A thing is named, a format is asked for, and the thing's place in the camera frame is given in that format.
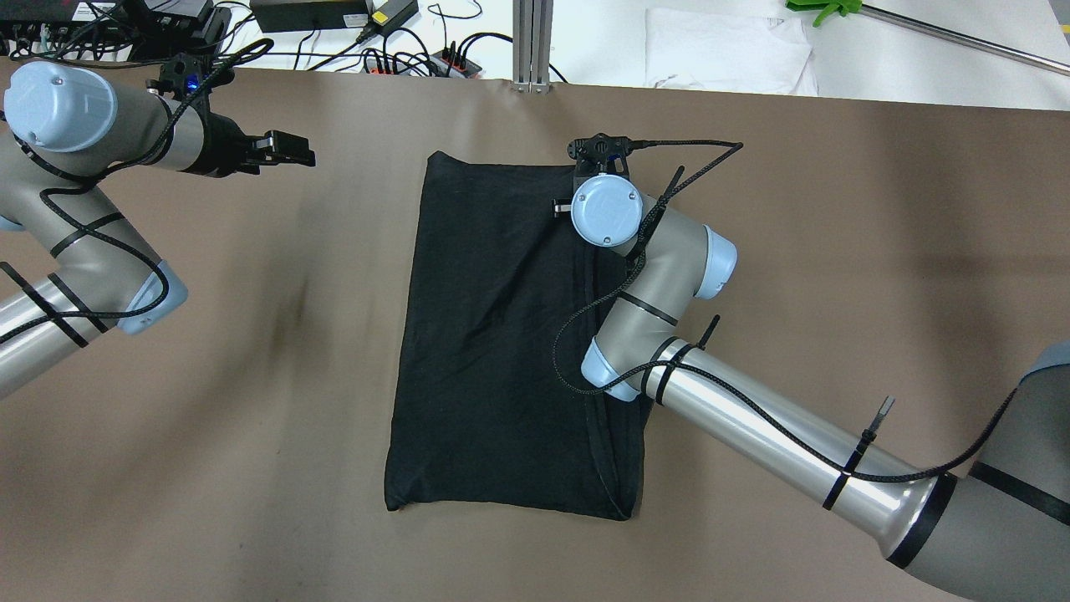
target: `green object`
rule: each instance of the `green object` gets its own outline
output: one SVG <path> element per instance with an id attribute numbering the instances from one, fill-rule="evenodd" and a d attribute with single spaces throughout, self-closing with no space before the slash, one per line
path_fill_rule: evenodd
<path id="1" fill-rule="evenodd" d="M 819 27 L 825 17 L 832 13 L 840 13 L 847 16 L 849 13 L 857 13 L 862 9 L 862 0 L 788 0 L 788 7 L 793 11 L 816 11 L 821 9 L 821 14 L 813 19 L 813 26 Z"/>

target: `white label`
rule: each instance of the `white label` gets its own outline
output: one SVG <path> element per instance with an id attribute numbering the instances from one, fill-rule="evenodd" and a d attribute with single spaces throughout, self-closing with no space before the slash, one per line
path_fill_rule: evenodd
<path id="1" fill-rule="evenodd" d="M 342 15 L 342 20 L 346 21 L 346 27 L 357 28 L 368 25 L 368 15 L 357 14 L 357 15 Z"/>
<path id="2" fill-rule="evenodd" d="M 116 7 L 114 2 L 78 2 L 78 7 L 74 10 L 73 21 L 96 20 L 102 14 Z"/>

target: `white cloth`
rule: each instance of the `white cloth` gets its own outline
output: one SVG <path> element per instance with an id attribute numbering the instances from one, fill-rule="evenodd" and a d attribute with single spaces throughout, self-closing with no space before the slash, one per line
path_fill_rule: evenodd
<path id="1" fill-rule="evenodd" d="M 794 17 L 646 11 L 652 88 L 816 95 L 811 47 Z"/>

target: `folded black fabric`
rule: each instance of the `folded black fabric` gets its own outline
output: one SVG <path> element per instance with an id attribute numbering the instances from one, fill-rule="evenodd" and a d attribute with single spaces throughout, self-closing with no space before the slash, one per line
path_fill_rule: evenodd
<path id="1" fill-rule="evenodd" d="M 624 521 L 642 478 L 651 403 L 582 396 L 550 348 L 575 311 L 624 279 L 554 199 L 571 167 L 427 164 L 386 460 L 386 507 L 495 501 Z M 562 337 L 565 376 L 608 304 Z"/>

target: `robotic arm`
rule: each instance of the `robotic arm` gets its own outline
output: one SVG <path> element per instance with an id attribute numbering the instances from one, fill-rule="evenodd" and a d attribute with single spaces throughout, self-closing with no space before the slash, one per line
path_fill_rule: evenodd
<path id="1" fill-rule="evenodd" d="M 625 256 L 655 207 L 627 180 L 626 163 L 611 167 L 629 142 L 599 134 L 569 145 L 576 230 Z M 645 252 L 583 360 L 590 383 L 624 402 L 645 393 L 678 413 L 869 534 L 885 558 L 921 581 L 982 601 L 1066 599 L 1070 342 L 1044 352 L 1023 377 L 967 478 L 919 472 L 870 445 L 890 402 L 859 439 L 673 337 L 691 297 L 709 298 L 729 279 L 731 242 L 667 209 Z"/>
<path id="2" fill-rule="evenodd" d="M 211 83 L 204 60 L 179 56 L 150 82 L 173 98 L 48 62 L 12 76 L 4 119 L 13 136 L 0 140 L 0 229 L 28 231 L 59 268 L 31 284 L 0 263 L 21 288 L 0 304 L 0 399 L 112 327 L 144 330 L 187 296 L 167 262 L 96 187 L 109 166 L 152 164 L 221 177 L 259 173 L 261 165 L 315 165 L 306 139 L 246 136 L 211 112 L 211 90 L 197 91 Z M 184 101 L 193 110 L 175 121 Z"/>

